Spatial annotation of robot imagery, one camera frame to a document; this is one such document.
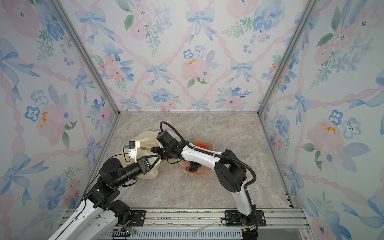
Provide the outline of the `cream plastic bag orange print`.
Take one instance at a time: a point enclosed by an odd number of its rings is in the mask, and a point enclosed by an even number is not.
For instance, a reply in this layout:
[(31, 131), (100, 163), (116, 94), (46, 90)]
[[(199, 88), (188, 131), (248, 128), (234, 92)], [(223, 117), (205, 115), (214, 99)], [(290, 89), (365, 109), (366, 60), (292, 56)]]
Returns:
[[(140, 142), (140, 148), (137, 149), (137, 160), (141, 157), (146, 157), (149, 155), (154, 155), (155, 153), (151, 152), (151, 148), (159, 147), (160, 144), (156, 139), (159, 132), (143, 132), (137, 137), (132, 139), (132, 141)], [(145, 175), (138, 176), (139, 179), (143, 180), (152, 180), (155, 179), (159, 173), (160, 166), (165, 162), (165, 160), (159, 160), (156, 165)]]

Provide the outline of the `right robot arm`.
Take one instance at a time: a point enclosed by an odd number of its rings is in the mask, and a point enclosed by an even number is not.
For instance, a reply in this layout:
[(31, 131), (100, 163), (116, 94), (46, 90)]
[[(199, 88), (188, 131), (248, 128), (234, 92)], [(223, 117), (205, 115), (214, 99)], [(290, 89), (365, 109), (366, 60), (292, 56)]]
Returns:
[(159, 132), (156, 139), (160, 144), (156, 152), (163, 159), (195, 162), (213, 170), (221, 186), (232, 193), (242, 225), (251, 227), (257, 224), (256, 206), (249, 194), (249, 186), (257, 176), (249, 165), (240, 161), (230, 150), (222, 153), (209, 151), (183, 138), (178, 141), (167, 131)]

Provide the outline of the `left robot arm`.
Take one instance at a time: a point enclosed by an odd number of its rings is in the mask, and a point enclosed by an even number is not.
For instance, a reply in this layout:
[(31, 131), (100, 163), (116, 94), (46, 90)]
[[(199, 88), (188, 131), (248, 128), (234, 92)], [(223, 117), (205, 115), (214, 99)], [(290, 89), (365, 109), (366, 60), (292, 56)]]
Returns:
[(79, 207), (50, 237), (52, 240), (97, 240), (115, 226), (143, 225), (145, 211), (131, 211), (117, 200), (120, 187), (139, 175), (147, 174), (161, 159), (160, 155), (139, 158), (123, 167), (117, 158), (108, 159), (99, 171), (97, 183), (87, 192)]

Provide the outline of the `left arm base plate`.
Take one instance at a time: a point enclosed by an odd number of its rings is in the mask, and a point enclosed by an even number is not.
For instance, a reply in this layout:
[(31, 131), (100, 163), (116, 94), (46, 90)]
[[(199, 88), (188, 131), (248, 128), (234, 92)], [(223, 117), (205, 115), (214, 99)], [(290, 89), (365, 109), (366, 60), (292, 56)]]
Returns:
[(143, 227), (146, 219), (145, 210), (126, 210), (118, 217), (118, 225), (122, 227)]

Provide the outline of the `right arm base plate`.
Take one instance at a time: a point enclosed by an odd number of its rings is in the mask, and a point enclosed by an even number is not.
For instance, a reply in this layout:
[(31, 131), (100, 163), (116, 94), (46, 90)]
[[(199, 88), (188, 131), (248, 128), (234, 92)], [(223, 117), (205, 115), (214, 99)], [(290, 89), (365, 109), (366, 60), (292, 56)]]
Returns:
[(237, 210), (227, 210), (225, 211), (225, 217), (222, 219), (221, 223), (227, 227), (251, 228), (254, 226), (267, 226), (266, 217), (263, 211), (253, 211), (248, 216), (246, 216)]

